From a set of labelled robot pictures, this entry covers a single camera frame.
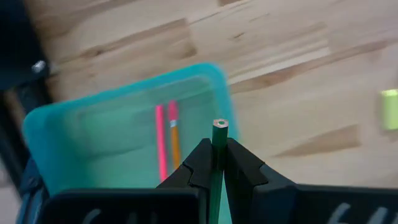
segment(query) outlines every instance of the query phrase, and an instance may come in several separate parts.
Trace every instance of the wood grain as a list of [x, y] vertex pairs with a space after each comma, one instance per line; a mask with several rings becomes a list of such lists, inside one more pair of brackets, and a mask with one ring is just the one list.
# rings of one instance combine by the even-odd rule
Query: wood grain
[[397, 187], [395, 0], [25, 0], [56, 101], [199, 62], [226, 71], [240, 141], [297, 182]]
[[327, 133], [319, 134], [305, 143], [281, 152], [276, 157], [309, 156], [318, 153], [330, 153], [361, 146], [358, 125], [351, 125]]

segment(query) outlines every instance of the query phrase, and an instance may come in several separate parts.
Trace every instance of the pencil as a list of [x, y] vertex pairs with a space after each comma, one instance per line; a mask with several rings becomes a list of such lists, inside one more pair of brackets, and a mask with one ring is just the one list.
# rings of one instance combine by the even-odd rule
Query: pencil
[[180, 141], [178, 139], [178, 108], [177, 102], [172, 100], [169, 102], [169, 121], [170, 121], [170, 137], [172, 142], [173, 166], [177, 169], [180, 166], [181, 152]]
[[223, 186], [223, 171], [226, 157], [226, 141], [228, 138], [228, 120], [216, 119], [213, 121], [213, 162], [215, 169], [211, 175], [209, 223], [217, 224], [220, 212], [221, 189]]
[[155, 107], [157, 157], [159, 160], [160, 181], [162, 182], [167, 178], [166, 144], [165, 144], [163, 116], [164, 116], [163, 105], [157, 105]]

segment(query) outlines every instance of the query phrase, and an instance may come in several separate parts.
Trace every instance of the yellow sticky note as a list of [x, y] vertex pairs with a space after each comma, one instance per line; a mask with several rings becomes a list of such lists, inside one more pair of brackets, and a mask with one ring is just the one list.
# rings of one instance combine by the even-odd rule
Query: yellow sticky note
[[384, 90], [382, 95], [382, 122], [384, 129], [398, 129], [398, 90]]

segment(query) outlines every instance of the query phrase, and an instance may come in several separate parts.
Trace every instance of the yellow object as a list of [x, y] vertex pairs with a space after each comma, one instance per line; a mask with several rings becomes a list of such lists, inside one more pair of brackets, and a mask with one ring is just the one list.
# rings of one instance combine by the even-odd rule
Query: yellow object
[[177, 126], [171, 127], [171, 138], [172, 138], [172, 154], [173, 154], [173, 165], [174, 169], [177, 169], [180, 166], [181, 161], [181, 152], [180, 152], [180, 143], [178, 140], [178, 129]]
[[383, 128], [398, 129], [398, 90], [384, 90], [381, 95]]

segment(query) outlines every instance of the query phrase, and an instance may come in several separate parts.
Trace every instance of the pink pencil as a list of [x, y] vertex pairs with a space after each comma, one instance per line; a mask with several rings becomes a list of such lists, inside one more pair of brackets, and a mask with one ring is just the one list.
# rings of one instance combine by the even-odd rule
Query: pink pencil
[[157, 136], [157, 157], [159, 160], [160, 181], [167, 178], [166, 143], [164, 132], [163, 105], [155, 107], [156, 115], [156, 136]]

